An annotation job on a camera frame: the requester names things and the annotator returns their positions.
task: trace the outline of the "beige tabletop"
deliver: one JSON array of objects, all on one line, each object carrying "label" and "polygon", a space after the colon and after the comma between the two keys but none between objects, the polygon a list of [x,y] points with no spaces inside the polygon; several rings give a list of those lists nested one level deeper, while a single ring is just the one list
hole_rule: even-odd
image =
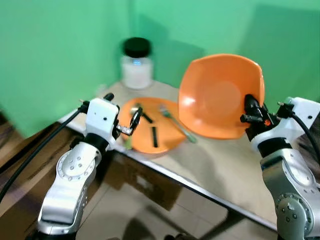
[{"label": "beige tabletop", "polygon": [[[143,90],[132,90],[117,82],[105,93],[112,92],[113,102],[120,107],[137,97],[156,97],[178,101],[177,88],[155,81]],[[85,115],[75,118],[70,127],[81,131]],[[254,152],[246,135],[237,140],[217,140],[194,134],[197,143],[187,140],[162,155],[144,156],[150,161],[187,178],[214,195],[227,200],[258,217],[276,224],[271,194],[260,168],[261,156]]]}]

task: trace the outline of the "black cable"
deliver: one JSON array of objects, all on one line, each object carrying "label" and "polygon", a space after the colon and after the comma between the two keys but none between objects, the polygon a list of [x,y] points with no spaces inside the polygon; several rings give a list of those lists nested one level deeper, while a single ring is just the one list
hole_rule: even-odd
[{"label": "black cable", "polygon": [[64,123],[62,123],[56,130],[54,130],[54,132],[51,133],[45,140],[43,140],[43,142],[33,151],[33,153],[31,153],[30,156],[19,166],[19,168],[14,172],[14,174],[9,178],[9,180],[5,183],[4,187],[2,188],[0,192],[0,203],[2,202],[10,186],[14,183],[16,178],[25,169],[25,167],[31,162],[31,160],[37,155],[37,153],[81,112],[83,112],[82,106],[74,114],[72,114]]},{"label": "black cable", "polygon": [[300,127],[305,132],[306,136],[309,138],[309,140],[312,144],[312,147],[315,151],[315,155],[317,157],[318,164],[320,164],[320,149],[319,149],[319,146],[317,145],[317,142],[316,142],[314,136],[311,134],[311,132],[309,131],[307,126],[304,124],[304,122],[294,112],[292,112],[290,117],[293,118],[300,125]]}]

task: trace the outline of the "floor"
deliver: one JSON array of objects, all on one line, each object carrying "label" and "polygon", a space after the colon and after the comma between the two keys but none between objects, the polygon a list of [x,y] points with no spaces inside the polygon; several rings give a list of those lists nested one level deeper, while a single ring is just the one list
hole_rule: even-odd
[{"label": "floor", "polygon": [[[163,240],[179,232],[199,238],[226,214],[225,208],[185,188],[167,211],[128,184],[115,190],[103,183],[84,210],[76,239]],[[276,240],[277,235],[245,219],[213,239]]]}]

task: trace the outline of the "green wall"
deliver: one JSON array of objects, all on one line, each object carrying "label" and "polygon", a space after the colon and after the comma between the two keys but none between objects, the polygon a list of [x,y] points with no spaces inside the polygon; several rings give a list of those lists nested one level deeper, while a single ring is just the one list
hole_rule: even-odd
[{"label": "green wall", "polygon": [[119,78],[129,1],[0,1],[0,109],[24,135]]},{"label": "green wall", "polygon": [[155,78],[179,87],[195,59],[246,56],[263,70],[273,111],[287,96],[320,97],[319,0],[136,0],[137,35],[154,46]]},{"label": "green wall", "polygon": [[0,108],[29,136],[120,78],[120,44],[150,39],[155,79],[179,87],[189,63],[233,53],[263,69],[271,110],[320,97],[319,0],[0,2]]}]

